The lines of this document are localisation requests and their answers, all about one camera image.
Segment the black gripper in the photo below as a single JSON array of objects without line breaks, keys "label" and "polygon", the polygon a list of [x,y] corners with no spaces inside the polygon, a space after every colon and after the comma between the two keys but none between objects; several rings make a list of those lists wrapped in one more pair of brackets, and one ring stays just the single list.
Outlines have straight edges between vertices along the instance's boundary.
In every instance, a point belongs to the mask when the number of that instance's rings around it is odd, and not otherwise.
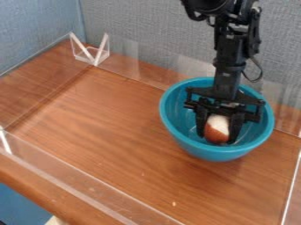
[{"label": "black gripper", "polygon": [[239,78],[245,75],[243,67],[217,69],[213,85],[189,85],[185,107],[195,113],[197,133],[205,136],[205,126],[213,114],[230,118],[229,141],[235,142],[243,123],[258,123],[262,117],[265,100],[251,97],[239,89]]}]

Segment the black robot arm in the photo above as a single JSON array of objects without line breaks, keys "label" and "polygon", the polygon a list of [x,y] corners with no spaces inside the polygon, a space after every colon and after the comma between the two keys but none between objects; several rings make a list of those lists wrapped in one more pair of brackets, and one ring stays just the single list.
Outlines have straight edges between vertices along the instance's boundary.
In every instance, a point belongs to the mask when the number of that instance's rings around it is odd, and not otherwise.
[{"label": "black robot arm", "polygon": [[213,65],[215,76],[210,87],[189,87],[185,107],[194,111],[198,136],[205,135],[211,115],[229,120],[229,139],[237,140],[246,122],[261,121],[266,102],[245,94],[239,79],[246,76],[247,61],[258,53],[262,8],[258,0],[181,0],[187,16],[214,28]]}]

